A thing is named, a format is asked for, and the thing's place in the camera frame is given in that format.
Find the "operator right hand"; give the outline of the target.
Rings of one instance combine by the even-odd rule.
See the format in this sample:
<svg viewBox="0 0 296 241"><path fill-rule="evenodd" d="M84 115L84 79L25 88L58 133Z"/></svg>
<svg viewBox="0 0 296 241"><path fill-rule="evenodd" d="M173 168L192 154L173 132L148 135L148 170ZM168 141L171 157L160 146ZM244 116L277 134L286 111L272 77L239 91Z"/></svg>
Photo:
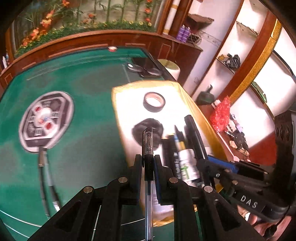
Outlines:
<svg viewBox="0 0 296 241"><path fill-rule="evenodd" d="M265 222L262 221L258 216L250 213L248 210L237 206L239 214L261 235L263 236L265 231L272 225L277 225L277 231L268 240L278 240L283 234L285 229L291 222L292 217L286 216L281 222Z"/></svg>

